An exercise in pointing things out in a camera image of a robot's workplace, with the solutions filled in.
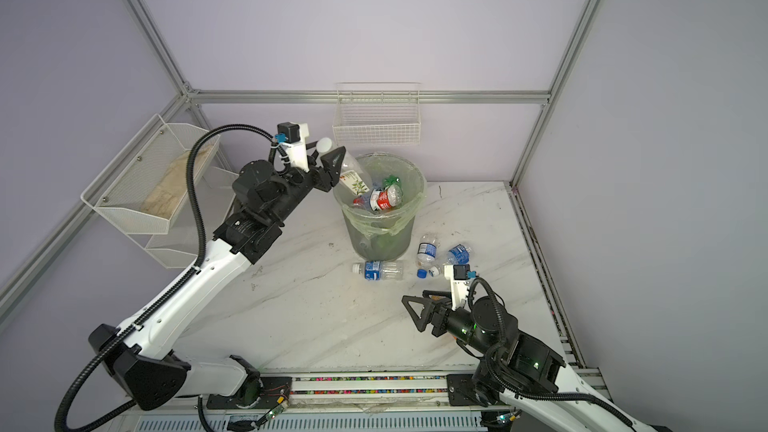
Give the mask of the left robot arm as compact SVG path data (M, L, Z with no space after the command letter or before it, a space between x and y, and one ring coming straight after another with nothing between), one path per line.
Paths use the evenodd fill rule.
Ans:
M201 264L188 267L154 303L119 326L103 324L91 333L89 342L98 352L117 339L104 364L140 409L193 395L234 397L246 405L255 401L260 374L245 359L183 359L174 345L219 292L266 254L312 190L329 192L339 183L345 154L343 146L312 154L306 168L283 172L266 160L245 165L232 184L242 208L214 231Z

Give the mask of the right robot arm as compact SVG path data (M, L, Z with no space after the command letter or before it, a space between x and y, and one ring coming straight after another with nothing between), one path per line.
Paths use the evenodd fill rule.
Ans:
M404 296L417 330L452 336L477 359L470 400L485 407L507 405L532 415L555 431L667 431L621 410L597 392L543 341L521 331L516 317L491 292L467 306L425 291Z

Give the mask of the green soda bottle yellow cap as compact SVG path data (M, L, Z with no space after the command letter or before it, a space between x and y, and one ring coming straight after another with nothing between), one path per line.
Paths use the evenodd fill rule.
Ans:
M382 185L383 185L384 188L389 188L389 187L401 188L402 187L402 182L401 182L401 180L400 180L400 178L398 176L390 175L390 176L386 177L383 180Z

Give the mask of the red cap clear bottle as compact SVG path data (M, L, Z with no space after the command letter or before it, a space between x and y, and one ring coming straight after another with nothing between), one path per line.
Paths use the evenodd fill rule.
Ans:
M368 199L372 212L386 212L398 208L403 201L402 188L398 184L390 184L374 189Z

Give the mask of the clear bottle green neck label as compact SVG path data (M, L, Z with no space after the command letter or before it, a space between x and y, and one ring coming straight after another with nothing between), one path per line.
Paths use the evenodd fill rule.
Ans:
M328 137L320 139L315 146L320 156L337 148L337 144ZM365 195L373 189L373 180L370 174L349 151L345 153L343 158L339 186L353 198Z

